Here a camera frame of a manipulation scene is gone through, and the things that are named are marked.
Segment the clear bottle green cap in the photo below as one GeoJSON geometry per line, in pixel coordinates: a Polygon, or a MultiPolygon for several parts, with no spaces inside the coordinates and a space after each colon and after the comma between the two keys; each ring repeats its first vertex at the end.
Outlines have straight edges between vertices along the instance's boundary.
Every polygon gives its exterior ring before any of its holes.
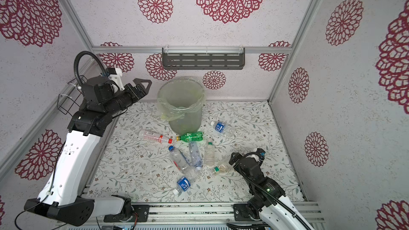
{"type": "Polygon", "coordinates": [[[212,167],[209,170],[209,174],[210,176],[215,176],[218,174],[225,174],[225,173],[228,173],[231,169],[233,169],[233,166],[230,164],[230,159],[226,158],[218,162],[216,166],[212,167]]]}

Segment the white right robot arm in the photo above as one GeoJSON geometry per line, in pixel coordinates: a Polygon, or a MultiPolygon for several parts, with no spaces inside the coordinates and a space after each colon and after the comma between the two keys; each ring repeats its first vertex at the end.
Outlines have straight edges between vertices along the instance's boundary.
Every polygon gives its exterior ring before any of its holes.
{"type": "Polygon", "coordinates": [[[250,200],[244,206],[234,206],[239,221],[252,219],[254,224],[240,226],[228,223],[233,230],[312,230],[313,226],[303,217],[286,195],[284,189],[273,179],[266,177],[261,166],[265,151],[257,149],[245,155],[231,154],[229,164],[239,173],[249,187],[250,200]]]}

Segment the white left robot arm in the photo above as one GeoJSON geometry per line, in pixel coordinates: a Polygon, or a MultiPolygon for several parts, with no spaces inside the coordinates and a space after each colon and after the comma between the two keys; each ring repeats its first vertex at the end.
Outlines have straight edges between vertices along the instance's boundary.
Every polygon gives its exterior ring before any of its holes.
{"type": "Polygon", "coordinates": [[[78,191],[83,174],[106,128],[115,116],[144,98],[150,80],[133,80],[134,85],[120,87],[112,78],[98,76],[79,82],[84,101],[73,115],[66,142],[52,177],[37,198],[29,199],[24,210],[36,215],[81,226],[91,217],[112,215],[127,221],[134,215],[129,198],[111,196],[82,198],[78,191]]]}

